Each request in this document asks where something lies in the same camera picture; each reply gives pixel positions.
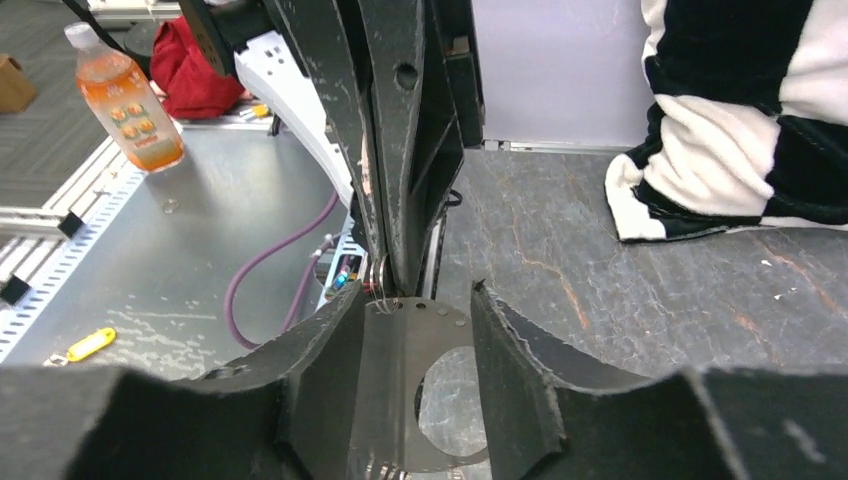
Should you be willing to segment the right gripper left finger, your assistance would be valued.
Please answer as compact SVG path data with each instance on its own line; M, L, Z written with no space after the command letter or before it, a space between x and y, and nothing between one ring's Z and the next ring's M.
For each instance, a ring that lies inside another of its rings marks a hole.
M366 295L195 379L120 366L1 372L5 479L343 479Z

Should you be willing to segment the key with yellow tag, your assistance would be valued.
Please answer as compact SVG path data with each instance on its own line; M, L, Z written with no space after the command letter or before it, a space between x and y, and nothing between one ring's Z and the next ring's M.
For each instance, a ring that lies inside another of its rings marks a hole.
M45 367L61 367L69 363L81 362L112 344L116 337L117 331L112 327L98 329L68 347L64 355L50 355L42 365Z

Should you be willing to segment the red cloth bundle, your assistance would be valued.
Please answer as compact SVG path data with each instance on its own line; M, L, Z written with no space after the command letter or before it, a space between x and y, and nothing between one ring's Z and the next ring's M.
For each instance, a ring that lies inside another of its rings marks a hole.
M150 73L164 92L164 109L176 119L218 117L245 93L236 79L218 75L207 63L184 17L167 21L158 29Z

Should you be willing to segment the orange drink bottle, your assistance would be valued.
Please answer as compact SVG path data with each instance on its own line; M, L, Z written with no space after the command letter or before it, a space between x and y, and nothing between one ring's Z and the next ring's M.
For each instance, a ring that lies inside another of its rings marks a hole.
M77 51L82 97L128 160L145 172L179 163L183 140L139 65L85 22L66 26L64 34Z

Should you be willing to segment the black and white checkered cloth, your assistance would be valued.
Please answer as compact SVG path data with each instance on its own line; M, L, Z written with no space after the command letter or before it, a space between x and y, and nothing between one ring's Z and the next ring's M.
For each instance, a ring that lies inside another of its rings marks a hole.
M847 227L847 5L645 1L645 140L604 181L618 239Z

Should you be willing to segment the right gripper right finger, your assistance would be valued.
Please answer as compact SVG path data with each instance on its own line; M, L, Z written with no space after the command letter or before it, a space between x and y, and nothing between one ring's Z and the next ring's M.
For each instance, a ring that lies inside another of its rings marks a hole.
M843 479L847 370L683 367L644 377L471 288L496 479Z

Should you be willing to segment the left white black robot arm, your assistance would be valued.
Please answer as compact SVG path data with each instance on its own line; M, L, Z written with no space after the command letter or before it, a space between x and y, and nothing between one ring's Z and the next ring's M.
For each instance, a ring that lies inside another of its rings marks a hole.
M485 106L468 1L184 1L214 71L266 103L351 212L377 298L433 297Z

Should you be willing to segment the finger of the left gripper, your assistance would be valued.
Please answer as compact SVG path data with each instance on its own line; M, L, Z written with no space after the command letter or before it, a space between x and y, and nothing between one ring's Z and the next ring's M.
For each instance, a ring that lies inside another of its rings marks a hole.
M311 79L351 174L372 258L398 289L398 4L271 1L275 25Z
M464 153L483 142L475 19L469 1L363 1L360 11L387 263L381 279L387 294L412 295Z

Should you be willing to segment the brown cardboard box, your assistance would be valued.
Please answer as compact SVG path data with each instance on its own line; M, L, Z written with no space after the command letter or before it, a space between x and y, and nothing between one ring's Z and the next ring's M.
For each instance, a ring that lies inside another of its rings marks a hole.
M1 55L1 113L20 113L37 96L35 86L24 75L22 66L9 54Z

